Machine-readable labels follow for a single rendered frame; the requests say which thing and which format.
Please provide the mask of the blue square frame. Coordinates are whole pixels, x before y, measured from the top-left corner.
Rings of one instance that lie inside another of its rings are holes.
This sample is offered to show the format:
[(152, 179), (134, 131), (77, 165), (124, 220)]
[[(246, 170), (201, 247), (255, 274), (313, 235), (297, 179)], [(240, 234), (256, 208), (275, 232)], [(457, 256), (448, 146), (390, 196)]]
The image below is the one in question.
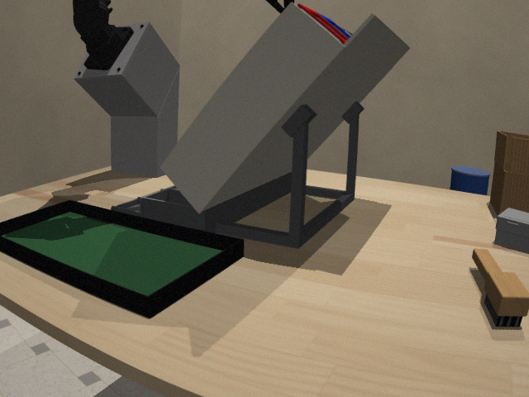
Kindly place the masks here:
[[(319, 13), (318, 13), (319, 14)], [(342, 32), (342, 34), (345, 36), (347, 36), (346, 38), (349, 39), (349, 35), (343, 31), (337, 24), (335, 24), (335, 22), (333, 22), (331, 19), (327, 18), (327, 17), (324, 17), (323, 15), (319, 14), (320, 16), (322, 16), (325, 20), (327, 20), (330, 24), (332, 24), (338, 31), (340, 30), (340, 32)]]

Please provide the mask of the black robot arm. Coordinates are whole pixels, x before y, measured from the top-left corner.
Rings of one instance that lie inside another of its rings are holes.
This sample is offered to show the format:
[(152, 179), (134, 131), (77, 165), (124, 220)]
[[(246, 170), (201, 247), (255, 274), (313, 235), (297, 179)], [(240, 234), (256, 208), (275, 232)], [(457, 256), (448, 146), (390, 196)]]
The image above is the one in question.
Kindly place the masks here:
[(74, 26), (89, 53), (84, 62), (87, 69), (109, 70), (134, 33), (129, 26), (109, 25), (110, 3), (111, 0), (73, 0)]

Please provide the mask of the brown wire brush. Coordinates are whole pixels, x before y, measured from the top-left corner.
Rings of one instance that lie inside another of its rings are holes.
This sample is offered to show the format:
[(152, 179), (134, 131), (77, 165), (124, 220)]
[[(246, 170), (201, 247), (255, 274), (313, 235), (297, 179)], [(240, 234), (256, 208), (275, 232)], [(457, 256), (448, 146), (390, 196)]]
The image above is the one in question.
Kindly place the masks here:
[[(502, 272), (486, 249), (472, 258), (485, 282), (485, 304), (496, 327), (520, 327), (529, 310), (529, 293), (514, 272)], [(500, 272), (499, 272), (500, 271)]]

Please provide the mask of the green tray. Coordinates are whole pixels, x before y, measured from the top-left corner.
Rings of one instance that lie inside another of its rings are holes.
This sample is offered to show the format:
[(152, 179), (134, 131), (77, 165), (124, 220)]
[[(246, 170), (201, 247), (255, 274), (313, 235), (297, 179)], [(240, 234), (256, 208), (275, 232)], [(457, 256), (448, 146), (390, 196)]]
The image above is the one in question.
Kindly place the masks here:
[(244, 257), (244, 239), (68, 200), (0, 222), (0, 251), (153, 318)]

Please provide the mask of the brown cardboard box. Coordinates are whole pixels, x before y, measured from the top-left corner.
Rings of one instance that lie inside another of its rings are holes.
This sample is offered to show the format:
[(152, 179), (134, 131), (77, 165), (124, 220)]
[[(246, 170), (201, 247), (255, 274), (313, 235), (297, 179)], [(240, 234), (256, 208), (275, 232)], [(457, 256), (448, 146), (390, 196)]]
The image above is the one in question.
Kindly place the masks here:
[(528, 139), (529, 135), (497, 131), (490, 195), (497, 216), (507, 208), (529, 213)]

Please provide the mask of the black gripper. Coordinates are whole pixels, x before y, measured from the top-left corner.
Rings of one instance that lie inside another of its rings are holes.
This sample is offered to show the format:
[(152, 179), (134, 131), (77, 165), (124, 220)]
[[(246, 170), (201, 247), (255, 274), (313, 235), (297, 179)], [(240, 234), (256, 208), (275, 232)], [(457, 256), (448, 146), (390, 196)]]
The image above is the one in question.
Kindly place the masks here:
[(271, 6), (273, 6), (280, 14), (282, 11), (294, 0), (284, 0), (284, 8), (278, 3), (278, 0), (266, 0)]

